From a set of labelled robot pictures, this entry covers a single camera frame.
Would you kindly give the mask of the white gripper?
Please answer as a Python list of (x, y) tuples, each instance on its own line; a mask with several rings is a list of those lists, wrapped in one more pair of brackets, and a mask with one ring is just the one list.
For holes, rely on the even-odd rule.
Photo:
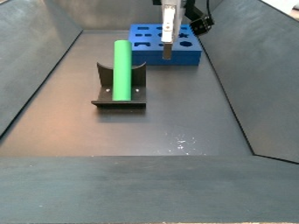
[(163, 6), (163, 58), (168, 60), (172, 57), (175, 6), (187, 7), (195, 0), (152, 0), (152, 4)]

